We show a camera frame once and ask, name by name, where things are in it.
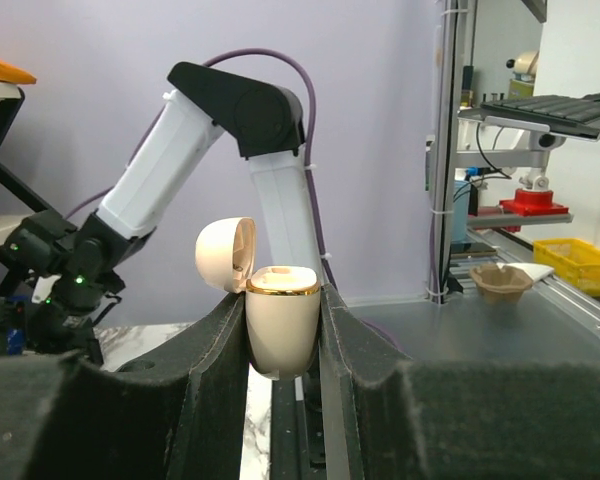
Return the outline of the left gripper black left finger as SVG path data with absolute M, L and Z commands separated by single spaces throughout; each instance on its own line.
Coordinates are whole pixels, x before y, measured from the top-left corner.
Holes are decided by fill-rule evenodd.
M 0 357 L 0 479 L 236 479 L 248 370 L 240 294 L 116 372 Z

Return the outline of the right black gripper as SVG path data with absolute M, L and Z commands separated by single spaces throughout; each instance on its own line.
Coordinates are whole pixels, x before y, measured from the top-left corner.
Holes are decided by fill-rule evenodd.
M 78 228 L 46 210 L 22 220 L 4 247 L 40 280 L 55 281 L 38 303 L 0 297 L 0 355 L 7 353 L 8 331 L 21 329 L 26 347 L 38 354 L 76 351 L 103 364 L 92 314 L 103 298 L 120 301 L 125 284 L 114 267 L 124 256 L 125 238 L 94 213 Z

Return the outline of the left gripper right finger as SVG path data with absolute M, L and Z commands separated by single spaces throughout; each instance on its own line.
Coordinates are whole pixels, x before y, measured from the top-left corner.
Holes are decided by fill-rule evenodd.
M 600 366 L 419 361 L 321 292 L 330 479 L 600 479 Z

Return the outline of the beige earbud charging case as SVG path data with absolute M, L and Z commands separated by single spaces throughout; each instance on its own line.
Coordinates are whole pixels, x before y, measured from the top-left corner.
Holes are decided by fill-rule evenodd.
M 195 265 L 205 283 L 245 296 L 253 368 L 271 380 L 291 380 L 310 366 L 318 336 L 321 282 L 309 267 L 254 268 L 256 224 L 234 217 L 199 233 Z

